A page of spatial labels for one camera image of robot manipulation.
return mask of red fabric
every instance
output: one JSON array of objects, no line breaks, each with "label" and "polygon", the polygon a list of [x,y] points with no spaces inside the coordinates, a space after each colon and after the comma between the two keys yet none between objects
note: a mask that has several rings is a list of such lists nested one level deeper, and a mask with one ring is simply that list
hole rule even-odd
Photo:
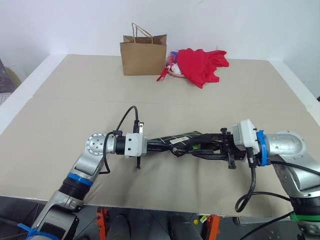
[{"label": "red fabric", "polygon": [[214,71],[217,67],[229,66],[226,53],[221,50],[205,52],[202,49],[193,51],[188,48],[179,50],[176,61],[182,74],[202,89],[205,83],[219,82]]}]

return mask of cardboard surface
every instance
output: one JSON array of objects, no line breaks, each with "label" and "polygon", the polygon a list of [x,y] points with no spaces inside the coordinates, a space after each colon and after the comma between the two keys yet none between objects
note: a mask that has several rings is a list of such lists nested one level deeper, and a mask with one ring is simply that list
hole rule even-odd
[{"label": "cardboard surface", "polygon": [[[121,58],[69,55],[0,136],[0,195],[48,200],[83,152],[93,132],[116,128],[132,104],[148,138],[198,130],[218,133],[250,118],[266,133],[303,135],[308,152],[320,159],[320,128],[285,81],[266,61],[230,60],[220,83],[203,89],[185,79],[123,76]],[[134,114],[123,123],[131,132]],[[247,162],[228,169],[170,152],[135,160],[108,155],[111,174],[100,175],[85,203],[117,207],[237,215],[234,204],[250,185]],[[257,169],[256,191],[285,195],[271,166]],[[242,216],[274,217],[292,209],[272,196],[253,196]]]}]

